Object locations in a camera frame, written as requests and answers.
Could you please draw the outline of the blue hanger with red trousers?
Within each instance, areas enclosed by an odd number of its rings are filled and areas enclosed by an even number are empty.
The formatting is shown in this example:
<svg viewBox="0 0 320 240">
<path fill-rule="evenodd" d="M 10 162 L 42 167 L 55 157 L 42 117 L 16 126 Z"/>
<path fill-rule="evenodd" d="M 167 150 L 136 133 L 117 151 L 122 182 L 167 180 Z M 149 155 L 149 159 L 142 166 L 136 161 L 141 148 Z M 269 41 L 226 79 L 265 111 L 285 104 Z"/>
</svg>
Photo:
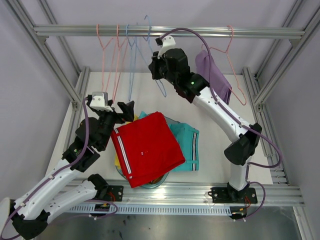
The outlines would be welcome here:
<svg viewBox="0 0 320 240">
<path fill-rule="evenodd" d="M 147 42 L 148 44 L 148 47 L 150 49 L 150 52 L 151 52 L 151 56 L 153 56 L 153 48 L 151 46 L 151 30 L 152 30 L 152 23 L 151 23 L 151 19 L 150 17 L 146 14 L 145 17 L 144 17 L 144 20 L 147 20 L 148 22 L 148 32 L 147 32 L 147 37 L 143 36 L 142 38 L 144 39 L 145 42 Z M 156 84 L 157 84 L 157 87 L 158 89 L 161 91 L 162 95 L 166 98 L 167 97 L 167 92 L 166 92 L 166 89 L 165 89 L 165 86 L 163 84 L 163 82 L 161 80 L 155 80 Z"/>
</svg>

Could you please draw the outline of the blue hanger with teal trousers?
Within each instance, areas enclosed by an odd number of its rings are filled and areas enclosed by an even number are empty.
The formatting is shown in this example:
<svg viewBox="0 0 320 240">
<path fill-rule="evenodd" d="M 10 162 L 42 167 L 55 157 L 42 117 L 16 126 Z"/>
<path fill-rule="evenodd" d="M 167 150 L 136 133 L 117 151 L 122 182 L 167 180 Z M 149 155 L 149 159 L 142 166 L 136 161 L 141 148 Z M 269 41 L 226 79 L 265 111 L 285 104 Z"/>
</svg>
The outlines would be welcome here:
<svg viewBox="0 0 320 240">
<path fill-rule="evenodd" d="M 137 37 L 132 37 L 132 40 L 129 38 L 129 24 L 126 25 L 125 34 L 126 39 L 130 47 L 130 62 L 129 62 L 129 85 L 128 85 L 128 101 L 132 100 L 132 92 L 135 79 L 135 69 L 137 62 Z"/>
</svg>

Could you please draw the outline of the yellow trousers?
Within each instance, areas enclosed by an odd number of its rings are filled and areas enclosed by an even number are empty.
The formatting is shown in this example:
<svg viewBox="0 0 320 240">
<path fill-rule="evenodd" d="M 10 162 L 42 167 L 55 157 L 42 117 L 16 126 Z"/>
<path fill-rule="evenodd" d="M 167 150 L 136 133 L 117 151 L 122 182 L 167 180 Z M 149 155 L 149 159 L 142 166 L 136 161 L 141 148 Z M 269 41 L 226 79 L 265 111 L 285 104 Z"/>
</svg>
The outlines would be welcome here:
<svg viewBox="0 0 320 240">
<path fill-rule="evenodd" d="M 134 115 L 133 121 L 136 121 L 136 120 L 138 120 L 138 119 L 139 119 L 139 117 L 138 117 L 137 115 Z M 115 167 L 116 167 L 116 169 L 117 169 L 118 171 L 121 170 L 121 165 L 120 165 L 120 162 L 119 162 L 119 158 L 118 158 L 117 153 L 115 154 L 114 165 L 115 165 Z"/>
</svg>

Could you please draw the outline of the red trousers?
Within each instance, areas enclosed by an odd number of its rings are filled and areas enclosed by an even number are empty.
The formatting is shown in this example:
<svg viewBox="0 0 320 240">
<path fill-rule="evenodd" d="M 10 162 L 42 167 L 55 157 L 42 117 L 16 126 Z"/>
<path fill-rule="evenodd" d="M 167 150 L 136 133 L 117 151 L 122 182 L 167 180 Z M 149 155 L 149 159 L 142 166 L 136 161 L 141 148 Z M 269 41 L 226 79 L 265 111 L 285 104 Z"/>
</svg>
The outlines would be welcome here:
<svg viewBox="0 0 320 240">
<path fill-rule="evenodd" d="M 164 115 L 158 111 L 115 128 L 111 139 L 122 174 L 132 188 L 156 180 L 186 161 Z"/>
</svg>

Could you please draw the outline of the teal trousers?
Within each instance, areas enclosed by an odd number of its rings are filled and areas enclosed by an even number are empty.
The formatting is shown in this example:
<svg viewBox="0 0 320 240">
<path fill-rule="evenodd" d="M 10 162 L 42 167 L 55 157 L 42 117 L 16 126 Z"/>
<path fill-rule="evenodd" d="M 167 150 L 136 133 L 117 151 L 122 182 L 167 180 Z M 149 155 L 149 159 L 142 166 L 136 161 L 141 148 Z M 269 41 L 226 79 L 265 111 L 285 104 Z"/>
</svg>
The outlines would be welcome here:
<svg viewBox="0 0 320 240">
<path fill-rule="evenodd" d="M 169 171 L 197 171 L 200 166 L 199 131 L 187 123 L 168 124 L 160 112 L 141 113 L 134 122 L 139 155 L 137 166 L 142 174 L 161 175 Z"/>
</svg>

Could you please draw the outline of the brown trousers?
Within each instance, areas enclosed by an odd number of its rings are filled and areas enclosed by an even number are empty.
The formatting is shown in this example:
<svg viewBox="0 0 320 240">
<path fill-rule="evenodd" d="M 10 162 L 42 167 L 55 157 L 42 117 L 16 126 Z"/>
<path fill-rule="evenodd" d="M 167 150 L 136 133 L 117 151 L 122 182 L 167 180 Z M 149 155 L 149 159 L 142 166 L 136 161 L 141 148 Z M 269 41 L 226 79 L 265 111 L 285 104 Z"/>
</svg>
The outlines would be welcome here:
<svg viewBox="0 0 320 240">
<path fill-rule="evenodd" d="M 149 185 L 155 185 L 155 184 L 158 184 L 158 183 L 160 183 L 162 180 L 165 180 L 165 179 L 166 179 L 166 176 L 163 175 L 163 176 L 160 176 L 160 177 L 158 177 L 158 178 L 150 181 L 148 184 L 149 184 Z"/>
</svg>

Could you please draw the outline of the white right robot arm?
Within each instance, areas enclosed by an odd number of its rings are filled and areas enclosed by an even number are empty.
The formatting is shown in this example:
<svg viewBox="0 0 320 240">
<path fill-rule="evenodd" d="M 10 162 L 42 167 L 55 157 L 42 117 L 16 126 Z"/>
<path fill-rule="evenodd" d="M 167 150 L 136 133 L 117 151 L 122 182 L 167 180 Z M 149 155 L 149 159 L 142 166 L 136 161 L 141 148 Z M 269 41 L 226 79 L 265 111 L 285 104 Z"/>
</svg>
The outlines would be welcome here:
<svg viewBox="0 0 320 240">
<path fill-rule="evenodd" d="M 181 48 L 172 48 L 165 53 L 153 52 L 148 68 L 152 79 L 167 80 L 179 96 L 204 110 L 227 135 L 231 142 L 223 152 L 230 162 L 227 195 L 231 201 L 240 202 L 250 186 L 249 162 L 258 146 L 262 127 L 243 120 L 217 94 L 212 93 L 209 82 L 190 70 L 187 55 Z"/>
</svg>

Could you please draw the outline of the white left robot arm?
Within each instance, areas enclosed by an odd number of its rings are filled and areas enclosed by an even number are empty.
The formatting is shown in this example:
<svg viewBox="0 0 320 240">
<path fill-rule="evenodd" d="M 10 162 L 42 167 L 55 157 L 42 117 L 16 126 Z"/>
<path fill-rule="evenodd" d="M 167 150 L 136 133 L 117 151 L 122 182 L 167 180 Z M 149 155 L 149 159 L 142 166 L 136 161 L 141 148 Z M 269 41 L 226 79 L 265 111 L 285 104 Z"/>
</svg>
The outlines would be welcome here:
<svg viewBox="0 0 320 240">
<path fill-rule="evenodd" d="M 53 170 L 24 196 L 11 201 L 9 218 L 16 232 L 26 240 L 42 233 L 49 223 L 73 206 L 85 201 L 106 201 L 116 199 L 109 184 L 99 174 L 92 174 L 77 188 L 58 193 L 72 180 L 84 173 L 106 150 L 116 124 L 134 120 L 134 101 L 118 102 L 117 113 L 109 100 L 106 108 L 98 110 L 92 105 L 89 95 L 83 102 L 83 110 L 92 110 L 97 118 L 86 113 L 75 131 L 74 142 L 62 154 Z"/>
</svg>

